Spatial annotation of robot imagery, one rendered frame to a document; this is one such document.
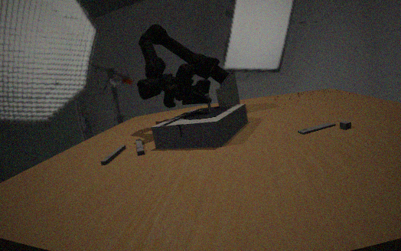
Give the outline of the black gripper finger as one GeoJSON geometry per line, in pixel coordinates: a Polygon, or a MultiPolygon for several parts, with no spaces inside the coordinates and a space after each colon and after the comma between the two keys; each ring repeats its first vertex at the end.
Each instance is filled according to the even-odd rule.
{"type": "Polygon", "coordinates": [[[194,91],[192,85],[184,87],[182,105],[209,103],[209,101],[210,100],[208,98],[206,98],[205,96],[202,96],[201,94],[196,93],[194,91]]]}
{"type": "MultiPolygon", "coordinates": [[[[195,86],[195,92],[201,94],[202,96],[205,96],[204,94],[206,94],[203,90],[202,90],[202,84],[198,83],[195,86]]],[[[207,98],[207,96],[205,96],[207,98]]]]}

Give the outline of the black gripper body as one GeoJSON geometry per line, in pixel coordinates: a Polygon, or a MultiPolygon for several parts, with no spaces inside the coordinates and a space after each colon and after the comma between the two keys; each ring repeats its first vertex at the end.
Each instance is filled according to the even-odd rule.
{"type": "MultiPolygon", "coordinates": [[[[202,84],[202,90],[206,94],[208,94],[210,90],[210,80],[207,79],[198,80],[197,84],[198,83],[202,84]]],[[[183,81],[182,86],[179,86],[176,83],[174,83],[172,79],[170,79],[165,87],[164,102],[163,102],[164,105],[166,105],[168,108],[174,107],[175,106],[174,98],[177,100],[182,100],[184,87],[190,85],[192,85],[192,81],[190,80],[183,81]]]]}

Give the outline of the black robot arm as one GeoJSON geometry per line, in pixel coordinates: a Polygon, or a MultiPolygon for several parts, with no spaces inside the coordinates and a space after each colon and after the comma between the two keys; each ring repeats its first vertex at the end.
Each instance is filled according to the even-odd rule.
{"type": "Polygon", "coordinates": [[[140,48],[145,58],[146,79],[139,80],[139,94],[142,99],[157,96],[161,91],[165,91],[167,82],[172,79],[174,83],[182,86],[183,81],[193,81],[193,75],[209,79],[212,77],[220,85],[229,75],[224,69],[218,66],[220,61],[217,58],[206,57],[203,54],[195,54],[182,44],[168,36],[167,31],[159,24],[152,25],[139,40],[140,48]],[[169,49],[187,64],[182,64],[178,68],[176,77],[172,74],[163,74],[165,62],[157,56],[153,44],[161,44],[169,49]],[[172,78],[173,77],[173,78],[172,78]]]}

